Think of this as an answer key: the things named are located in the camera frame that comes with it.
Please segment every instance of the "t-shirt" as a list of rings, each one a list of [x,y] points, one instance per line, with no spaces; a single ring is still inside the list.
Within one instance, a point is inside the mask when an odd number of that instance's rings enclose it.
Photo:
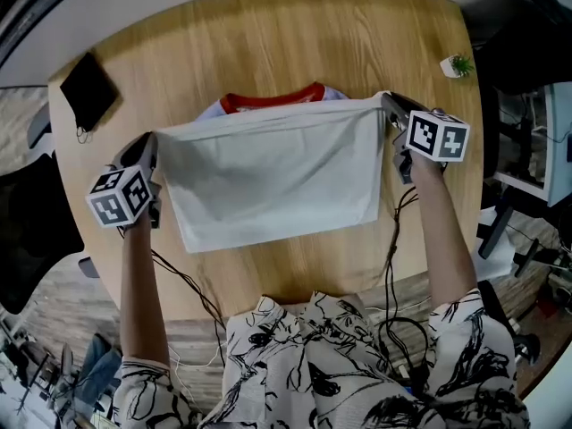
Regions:
[[[243,97],[236,94],[227,94],[210,105],[195,121],[204,121],[216,116],[267,108],[269,106],[320,102],[323,100],[342,100],[344,98],[347,97],[339,90],[328,88],[319,82],[312,83],[297,92],[278,97]]]
[[[268,297],[227,325],[223,399],[199,427],[374,429],[529,427],[516,394],[513,341],[479,290],[430,314],[429,376],[414,397],[388,375],[387,351],[357,296],[315,292],[292,314]],[[170,367],[124,359],[122,428],[198,423]]]

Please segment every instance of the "jeans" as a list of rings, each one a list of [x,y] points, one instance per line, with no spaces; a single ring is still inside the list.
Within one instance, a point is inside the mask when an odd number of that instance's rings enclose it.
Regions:
[[[110,349],[106,341],[94,335],[77,381],[75,397],[93,408],[121,364],[119,351]]]

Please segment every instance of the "hand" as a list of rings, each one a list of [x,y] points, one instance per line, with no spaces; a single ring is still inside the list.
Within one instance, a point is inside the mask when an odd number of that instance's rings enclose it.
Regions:
[[[416,151],[409,150],[409,153],[412,161],[411,180],[416,185],[425,180],[442,180],[441,166],[438,163],[420,155]]]

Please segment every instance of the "plant pot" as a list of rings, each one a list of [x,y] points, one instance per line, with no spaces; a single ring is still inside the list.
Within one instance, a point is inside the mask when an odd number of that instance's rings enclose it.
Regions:
[[[452,55],[452,56],[447,57],[446,59],[442,60],[441,63],[439,63],[439,65],[441,66],[441,70],[443,70],[443,74],[447,78],[460,78],[461,77],[461,75],[459,75],[457,73],[457,71],[453,68],[453,65],[451,64],[451,61],[453,60],[454,57],[455,57],[455,55]]]

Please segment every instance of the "wooden floor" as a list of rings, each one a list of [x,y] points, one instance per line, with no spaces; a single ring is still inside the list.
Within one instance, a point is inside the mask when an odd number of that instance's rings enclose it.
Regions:
[[[30,109],[39,108],[38,103],[45,100],[43,90],[0,91],[0,147],[2,153],[0,164],[12,161],[13,155],[22,151],[22,133],[29,124],[31,112],[25,113],[25,103]],[[8,104],[19,101],[20,116],[16,118],[7,112]],[[5,123],[9,122],[9,132]],[[544,220],[531,220],[526,216],[515,214],[511,224],[530,237],[537,237],[546,246],[555,244],[554,230]],[[530,242],[524,236],[509,230],[511,238],[521,252],[525,251]],[[24,327],[36,339],[50,349],[57,357],[62,345],[71,345],[77,364],[81,364],[93,333],[102,333],[108,340],[118,343],[119,311],[107,294],[99,280],[86,278],[77,266],[77,257],[67,257],[56,265],[38,285],[32,301],[37,303],[34,312]],[[525,275],[519,279],[512,276],[501,277],[493,281],[500,302],[508,316],[518,317],[534,303],[535,295],[546,277],[547,270],[539,265],[531,265]],[[428,281],[424,274],[397,282],[396,292],[401,316],[411,317],[426,323],[430,301],[427,299]],[[377,288],[360,294],[366,307],[385,308],[384,289]],[[371,310],[374,323],[384,319],[384,311]],[[551,331],[551,337],[556,340],[543,354],[540,365],[536,367],[520,366],[518,387],[522,391],[532,382],[535,376],[543,371],[543,366],[550,362],[551,355],[564,341],[568,340],[570,322],[567,315],[559,315],[558,322],[551,320],[543,323],[522,322],[525,329],[536,329],[537,334]],[[551,326],[565,326],[557,330]],[[177,375],[192,393],[192,399],[203,411],[208,411],[221,397],[221,380],[223,369],[220,358],[215,357],[210,366],[205,366],[216,352],[216,338],[213,323],[210,321],[176,321],[166,324],[169,344],[172,347],[172,368],[176,368],[177,355],[181,356],[181,364]],[[419,360],[423,354],[424,343],[422,336],[409,324],[398,325],[396,331],[410,349],[414,360]],[[396,349],[387,342],[391,358],[397,357]]]

